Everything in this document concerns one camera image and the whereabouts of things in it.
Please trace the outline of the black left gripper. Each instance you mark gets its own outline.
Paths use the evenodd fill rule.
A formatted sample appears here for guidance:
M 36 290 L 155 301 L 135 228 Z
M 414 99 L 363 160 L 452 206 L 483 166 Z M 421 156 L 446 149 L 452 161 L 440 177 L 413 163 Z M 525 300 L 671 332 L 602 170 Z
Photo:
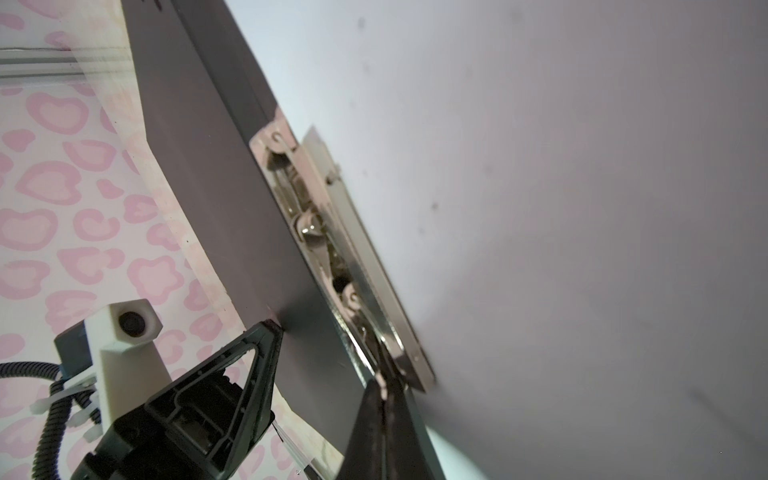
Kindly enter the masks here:
M 274 419 L 282 328 L 264 320 L 116 420 L 74 479 L 228 479 Z

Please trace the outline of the red folder black inside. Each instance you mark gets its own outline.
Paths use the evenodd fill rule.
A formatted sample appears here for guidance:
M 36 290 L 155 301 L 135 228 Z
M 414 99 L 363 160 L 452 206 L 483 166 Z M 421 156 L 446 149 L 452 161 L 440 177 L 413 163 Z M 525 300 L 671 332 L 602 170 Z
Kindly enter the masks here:
M 283 398 L 344 451 L 388 368 L 414 431 L 395 446 L 431 453 L 434 373 L 319 134 L 292 131 L 224 2 L 122 11 L 149 147 L 240 319 L 281 325 Z

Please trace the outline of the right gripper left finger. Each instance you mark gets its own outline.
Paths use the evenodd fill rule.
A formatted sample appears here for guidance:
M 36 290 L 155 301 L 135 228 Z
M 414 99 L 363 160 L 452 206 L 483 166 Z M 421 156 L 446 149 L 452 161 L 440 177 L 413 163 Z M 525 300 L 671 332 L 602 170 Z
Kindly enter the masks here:
M 384 478 L 384 400 L 381 386 L 370 380 L 364 391 L 337 480 Z

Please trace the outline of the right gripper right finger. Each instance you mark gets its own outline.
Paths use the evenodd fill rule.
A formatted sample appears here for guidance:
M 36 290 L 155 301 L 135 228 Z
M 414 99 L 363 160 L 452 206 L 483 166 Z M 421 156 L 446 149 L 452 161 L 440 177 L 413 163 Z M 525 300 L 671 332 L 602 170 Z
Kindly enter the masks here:
M 388 379 L 383 401 L 384 479 L 445 479 L 409 388 Z

